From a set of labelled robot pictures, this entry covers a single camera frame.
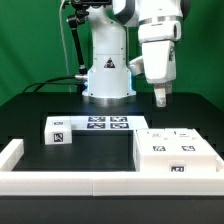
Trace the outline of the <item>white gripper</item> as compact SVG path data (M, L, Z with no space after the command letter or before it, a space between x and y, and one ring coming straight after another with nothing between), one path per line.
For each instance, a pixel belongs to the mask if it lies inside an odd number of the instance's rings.
M175 44L170 40L142 44L144 72L147 82L154 85L156 105L165 107L176 78Z

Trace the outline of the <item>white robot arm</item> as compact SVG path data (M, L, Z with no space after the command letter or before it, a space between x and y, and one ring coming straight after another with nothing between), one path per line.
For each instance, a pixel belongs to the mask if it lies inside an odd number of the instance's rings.
M133 78L144 75L154 86L159 107L167 104L176 79L175 45L191 0L110 0L88 9L92 66L83 96L116 104L136 95Z

